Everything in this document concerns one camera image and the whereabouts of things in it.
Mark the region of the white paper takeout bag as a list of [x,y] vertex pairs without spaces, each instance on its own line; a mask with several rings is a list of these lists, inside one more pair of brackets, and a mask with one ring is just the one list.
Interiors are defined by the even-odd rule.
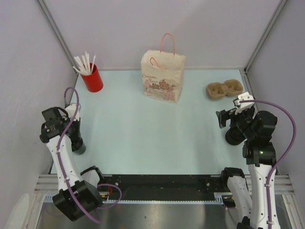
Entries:
[[142,57],[142,83],[145,96],[157,100],[178,103],[184,80],[186,56],[164,52],[162,42],[159,50],[148,50]]

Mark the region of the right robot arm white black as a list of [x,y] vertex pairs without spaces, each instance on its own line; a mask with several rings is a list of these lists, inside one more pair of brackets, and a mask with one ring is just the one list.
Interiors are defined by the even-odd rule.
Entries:
[[277,117],[268,111],[254,112],[254,107],[239,113],[236,109],[216,113],[220,128],[230,120],[226,141],[237,146],[244,143],[243,157],[251,178],[248,186],[243,171],[225,167],[220,176],[220,187],[230,191],[238,211],[239,229],[279,229],[275,207],[276,152],[271,142]]

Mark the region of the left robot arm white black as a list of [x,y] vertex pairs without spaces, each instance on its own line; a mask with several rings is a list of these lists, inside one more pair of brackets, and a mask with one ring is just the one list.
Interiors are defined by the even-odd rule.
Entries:
[[65,109],[51,107],[42,112],[45,122],[41,126],[40,140],[49,149],[58,177],[58,194],[54,205],[71,221],[102,206],[99,190],[105,186],[105,178],[98,167],[92,166],[80,172],[74,155],[86,151],[80,132],[81,118],[73,121],[76,105]]

